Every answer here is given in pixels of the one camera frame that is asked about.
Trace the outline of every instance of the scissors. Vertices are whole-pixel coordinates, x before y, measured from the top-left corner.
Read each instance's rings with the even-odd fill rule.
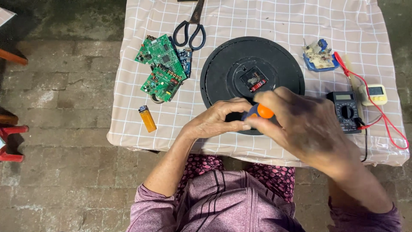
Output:
[[[201,49],[206,42],[206,32],[203,25],[200,24],[200,15],[202,14],[203,4],[205,0],[198,0],[196,7],[194,8],[192,17],[189,21],[183,21],[181,24],[176,27],[175,31],[173,32],[173,41],[179,47],[183,47],[187,44],[187,39],[189,38],[189,24],[196,24],[196,30],[193,32],[192,36],[189,39],[189,47],[192,48],[194,51]],[[178,43],[176,40],[176,36],[179,33],[179,30],[185,26],[185,41],[183,43]],[[198,47],[193,47],[192,42],[194,38],[197,36],[199,31],[202,31],[202,43]]]

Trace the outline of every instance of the red wire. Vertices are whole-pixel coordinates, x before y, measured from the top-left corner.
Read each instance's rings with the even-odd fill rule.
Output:
[[[342,61],[342,58],[339,56],[339,54],[338,54],[337,52],[334,52],[334,55],[335,55],[336,61],[340,64],[340,66],[341,66],[342,69],[343,69],[343,72],[345,73],[345,75],[346,75],[347,77],[349,77],[349,73],[351,73],[351,74],[359,77],[359,78],[365,83],[366,93],[368,94],[368,99],[370,100],[370,102],[371,102],[371,103],[381,112],[381,114],[382,114],[382,115],[380,116],[380,118],[379,118],[378,120],[376,120],[374,123],[369,124],[369,125],[365,125],[365,126],[361,126],[359,129],[362,130],[362,129],[368,128],[368,127],[372,126],[373,124],[375,124],[376,122],[378,122],[381,118],[383,118],[383,119],[384,119],[384,122],[385,122],[386,131],[388,132],[389,139],[391,140],[392,144],[395,145],[395,147],[397,147],[397,148],[399,148],[399,149],[402,149],[402,150],[408,149],[408,148],[409,148],[409,142],[408,142],[408,139],[406,138],[406,136],[404,136],[404,135],[402,134],[402,132],[400,132],[400,131],[392,124],[391,120],[389,120],[389,118],[385,115],[385,113],[381,110],[381,108],[379,108],[379,106],[376,105],[376,104],[372,101],[372,99],[370,98],[369,89],[368,89],[368,84],[366,83],[365,79],[363,79],[363,77],[361,77],[360,75],[358,75],[358,74],[350,71],[350,70],[345,66],[345,64],[344,64],[343,61]],[[392,128],[395,129],[395,131],[398,132],[398,133],[402,136],[402,138],[406,141],[406,147],[400,147],[400,146],[396,145],[396,143],[395,143],[394,140],[392,139],[391,133],[389,132],[388,123],[389,123],[389,124],[392,126]]]

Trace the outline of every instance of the green circuit board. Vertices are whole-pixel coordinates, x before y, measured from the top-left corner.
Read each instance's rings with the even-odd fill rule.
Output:
[[[178,89],[182,79],[162,64],[153,69],[140,90],[167,102]]]
[[[152,68],[152,73],[141,90],[150,95],[155,94],[157,99],[165,102],[173,96],[180,83],[187,79],[185,70],[167,34],[159,38],[146,36],[135,61],[143,64],[148,63]]]

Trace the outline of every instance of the yellow lighter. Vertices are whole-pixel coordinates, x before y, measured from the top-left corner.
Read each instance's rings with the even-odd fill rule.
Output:
[[[153,121],[149,108],[147,106],[141,106],[139,108],[139,113],[140,113],[140,117],[142,117],[142,120],[145,123],[147,131],[150,133],[156,130],[155,121]]]

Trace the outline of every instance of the checkered tablecloth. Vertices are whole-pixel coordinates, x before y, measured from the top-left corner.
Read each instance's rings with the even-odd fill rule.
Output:
[[[9,21],[14,15],[15,13],[0,7],[0,26],[3,26],[3,24]]]
[[[193,53],[192,75],[171,102],[154,104],[140,90],[150,74],[149,65],[135,62],[134,58],[146,35],[171,36],[180,22],[189,20],[195,5],[195,2],[177,3],[176,0],[128,0],[112,124],[107,135],[112,144],[132,149],[168,150],[181,128],[206,110],[199,80],[207,57],[220,44],[242,36],[263,37],[287,49],[304,74],[305,94],[317,97],[325,97],[331,91],[349,90],[341,69],[315,73],[304,66],[303,38],[308,43],[326,39],[333,51],[347,54],[353,71],[363,75],[368,83],[385,85],[389,101],[382,109],[394,125],[404,131],[391,48],[376,0],[206,0],[201,17],[206,44]],[[200,38],[194,42],[195,46],[198,44]],[[152,133],[147,132],[139,116],[138,108],[142,105],[148,105],[157,125],[158,129]],[[363,110],[366,122],[379,116],[374,107]],[[397,144],[405,146],[401,137],[394,130],[391,132]],[[407,150],[398,150],[390,143],[383,121],[371,127],[369,134],[367,163],[398,166],[409,158]],[[364,135],[348,137],[365,148]],[[225,133],[199,140],[192,152],[281,166],[304,166],[266,136]]]

